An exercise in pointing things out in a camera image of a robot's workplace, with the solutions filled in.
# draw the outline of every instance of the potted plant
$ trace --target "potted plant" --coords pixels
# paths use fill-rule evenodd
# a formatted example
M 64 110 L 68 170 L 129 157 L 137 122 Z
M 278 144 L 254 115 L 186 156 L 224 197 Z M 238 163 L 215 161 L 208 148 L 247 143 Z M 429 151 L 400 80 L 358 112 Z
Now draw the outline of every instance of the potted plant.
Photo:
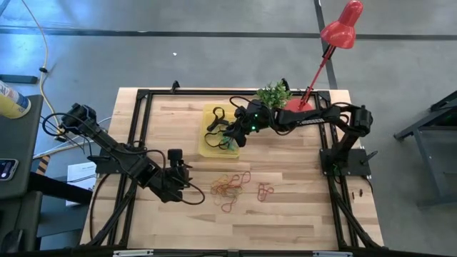
M 284 108 L 287 101 L 291 99 L 292 93 L 286 89 L 282 81 L 279 81 L 275 86 L 270 82 L 264 89 L 259 89 L 257 96 L 269 108 Z

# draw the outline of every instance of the gray floor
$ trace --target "gray floor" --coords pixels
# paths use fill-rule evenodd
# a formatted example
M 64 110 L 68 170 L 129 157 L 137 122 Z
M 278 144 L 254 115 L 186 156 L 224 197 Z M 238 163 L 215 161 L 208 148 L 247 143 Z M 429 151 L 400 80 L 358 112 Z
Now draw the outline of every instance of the gray floor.
M 317 33 L 312 0 L 29 1 L 44 27 L 132 31 L 247 31 Z M 345 1 L 321 0 L 328 23 Z M 365 0 L 357 25 L 362 34 L 457 34 L 452 0 Z M 19 0 L 12 0 L 0 26 L 34 26 Z M 318 39 L 48 36 L 51 73 L 46 93 L 57 111 L 74 102 L 110 116 L 121 86 L 263 86 L 286 77 L 305 88 L 321 60 Z M 39 35 L 0 34 L 0 74 L 39 75 L 44 47 Z M 456 90 L 455 41 L 357 41 L 339 49 L 333 67 L 339 89 L 355 104 L 366 104 L 375 122 L 362 140 L 379 150 L 371 161 L 379 222 L 386 246 L 396 250 L 457 255 L 457 206 L 419 210 L 416 202 L 434 196 L 412 138 L 393 133 L 426 115 L 434 101 Z M 12 85 L 37 94 L 37 85 Z M 325 72 L 318 88 L 328 89 Z M 44 114 L 49 110 L 44 107 Z M 36 152 L 56 143 L 40 132 Z M 49 176 L 81 163 L 80 150 L 51 158 Z M 64 202 L 44 201 L 45 211 Z M 59 238 L 73 239 L 74 235 Z M 44 241 L 45 248 L 70 246 Z

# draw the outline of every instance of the spray can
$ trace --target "spray can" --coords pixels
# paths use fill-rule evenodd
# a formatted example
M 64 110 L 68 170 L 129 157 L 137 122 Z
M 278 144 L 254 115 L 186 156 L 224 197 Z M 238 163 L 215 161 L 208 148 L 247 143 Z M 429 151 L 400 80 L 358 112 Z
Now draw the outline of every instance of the spray can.
M 0 81 L 0 115 L 10 119 L 21 118 L 30 111 L 30 107 L 28 98 Z

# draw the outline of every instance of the red desk lamp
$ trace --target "red desk lamp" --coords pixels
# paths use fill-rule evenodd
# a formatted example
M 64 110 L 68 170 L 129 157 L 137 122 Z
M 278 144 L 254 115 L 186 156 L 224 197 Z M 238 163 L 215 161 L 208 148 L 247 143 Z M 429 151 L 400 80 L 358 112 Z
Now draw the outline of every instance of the red desk lamp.
M 322 68 L 330 59 L 336 47 L 350 49 L 354 45 L 354 41 L 356 40 L 356 30 L 354 29 L 354 25 L 362 14 L 362 11 L 363 4 L 360 1 L 351 0 L 348 2 L 346 7 L 344 7 L 338 21 L 330 23 L 321 31 L 321 38 L 328 43 L 327 49 L 322 56 L 323 60 L 321 65 L 319 66 L 311 85 L 306 89 L 306 92 L 301 99 L 290 100 L 284 109 L 295 112 L 309 111 L 313 109 L 313 107 L 308 104 L 308 99 L 311 95 L 311 91 L 313 91 L 313 86 L 321 73 Z

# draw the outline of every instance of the wooden tabletop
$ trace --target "wooden tabletop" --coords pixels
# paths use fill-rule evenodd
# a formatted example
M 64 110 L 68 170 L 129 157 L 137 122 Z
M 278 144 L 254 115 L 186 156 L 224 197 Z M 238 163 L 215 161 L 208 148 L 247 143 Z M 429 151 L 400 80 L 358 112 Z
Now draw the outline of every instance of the wooden tabletop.
M 118 142 L 127 141 L 137 89 L 119 89 L 109 127 L 109 134 Z M 330 93 L 332 102 L 350 102 L 347 90 L 331 90 Z M 193 166 L 190 172 L 194 178 L 192 182 L 206 193 L 206 201 L 198 206 L 162 203 L 150 190 L 139 188 L 129 248 L 337 249 L 328 185 L 321 175 L 318 157 L 321 148 L 318 126 L 297 128 L 287 136 L 278 136 L 274 131 L 264 129 L 247 136 L 246 147 L 241 149 L 238 159 L 204 158 L 198 153 L 203 107 L 228 102 L 229 96 L 154 97 L 146 147 L 164 153 L 169 148 L 182 148 L 184 161 Z M 157 163 L 162 162 L 161 157 L 154 153 L 149 156 Z M 244 193 L 232 211 L 224 213 L 210 193 L 211 184 L 224 174 L 232 176 L 245 171 L 251 172 L 251 181 L 244 185 Z M 113 211 L 119 177 L 111 175 L 99 192 L 94 207 L 95 234 Z M 259 183 L 269 183 L 274 188 L 274 193 L 264 202 L 257 199 Z M 354 216 L 372 239 L 382 245 L 369 185 L 362 178 L 348 177 L 348 189 Z M 360 189 L 363 190 L 362 196 L 358 193 Z M 196 190 L 186 189 L 184 198 L 199 201 L 201 196 Z M 89 241 L 88 224 L 89 215 L 81 243 Z M 117 239 L 123 224 L 124 216 L 121 217 Z M 342 224 L 349 244 L 344 217 Z

